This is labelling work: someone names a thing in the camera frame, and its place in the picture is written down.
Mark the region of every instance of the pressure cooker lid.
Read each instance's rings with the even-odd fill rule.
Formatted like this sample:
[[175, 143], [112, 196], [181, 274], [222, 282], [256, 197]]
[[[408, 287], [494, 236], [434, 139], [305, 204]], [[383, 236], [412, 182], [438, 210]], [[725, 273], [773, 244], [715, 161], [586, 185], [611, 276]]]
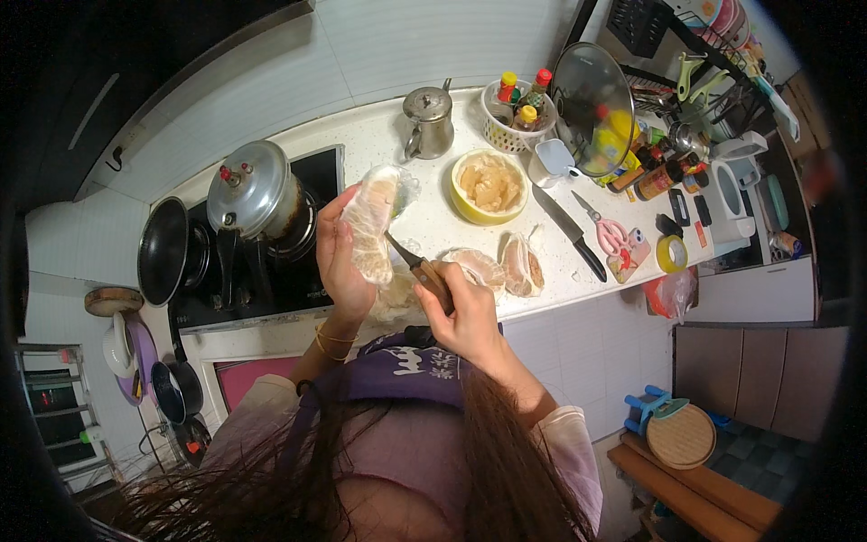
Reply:
[[252, 141], [226, 157], [208, 190], [208, 222], [217, 231], [259, 234], [277, 208], [289, 177], [286, 154], [276, 143]]
[[417, 88], [403, 100], [403, 113], [421, 122], [438, 121], [451, 110], [452, 96], [442, 88]]
[[613, 173], [635, 137], [632, 92], [620, 66], [594, 43], [569, 46], [554, 68], [557, 137], [590, 177]]

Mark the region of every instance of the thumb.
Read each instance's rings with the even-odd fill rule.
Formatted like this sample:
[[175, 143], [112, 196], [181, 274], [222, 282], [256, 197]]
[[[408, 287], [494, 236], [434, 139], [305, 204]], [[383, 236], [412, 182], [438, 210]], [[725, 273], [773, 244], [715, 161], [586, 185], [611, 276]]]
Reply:
[[440, 305], [440, 300], [419, 283], [413, 284], [413, 291], [419, 297], [421, 308], [425, 311], [427, 321], [431, 324], [433, 336], [438, 341], [449, 343], [452, 338], [454, 322], [446, 316]]
[[346, 220], [337, 220], [337, 239], [331, 267], [344, 273], [352, 265], [352, 226]]

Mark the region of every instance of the yellow tape roll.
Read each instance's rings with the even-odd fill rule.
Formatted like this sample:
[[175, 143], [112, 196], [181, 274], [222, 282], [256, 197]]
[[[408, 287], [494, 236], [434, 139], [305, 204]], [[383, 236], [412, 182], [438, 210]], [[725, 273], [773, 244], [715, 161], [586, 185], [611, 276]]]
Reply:
[[656, 244], [656, 263], [663, 271], [667, 273], [683, 271], [687, 268], [688, 260], [687, 246], [683, 244], [683, 239], [676, 235], [660, 239]]

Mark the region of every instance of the blue stool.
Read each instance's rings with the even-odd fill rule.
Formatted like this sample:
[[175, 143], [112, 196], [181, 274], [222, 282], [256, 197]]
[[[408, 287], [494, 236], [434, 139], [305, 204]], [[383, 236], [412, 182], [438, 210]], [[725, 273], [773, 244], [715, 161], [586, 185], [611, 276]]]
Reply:
[[644, 393], [652, 395], [655, 399], [651, 402], [644, 402], [634, 395], [627, 395], [623, 398], [623, 402], [642, 411], [640, 421], [624, 420], [623, 426], [641, 436], [644, 436], [651, 415], [659, 419], [667, 418], [689, 404], [689, 399], [672, 399], [668, 391], [656, 386], [645, 386]]

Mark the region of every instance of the wooden knife handle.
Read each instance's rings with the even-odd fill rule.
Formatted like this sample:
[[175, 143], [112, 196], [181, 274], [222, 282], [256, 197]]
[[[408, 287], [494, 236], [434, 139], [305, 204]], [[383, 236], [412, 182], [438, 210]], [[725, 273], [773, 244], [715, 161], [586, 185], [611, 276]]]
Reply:
[[434, 266], [423, 258], [418, 267], [415, 267], [412, 271], [413, 275], [419, 279], [421, 285], [440, 300], [440, 305], [442, 305], [446, 316], [452, 314], [454, 312], [452, 292], [449, 291], [446, 281], [436, 272]]

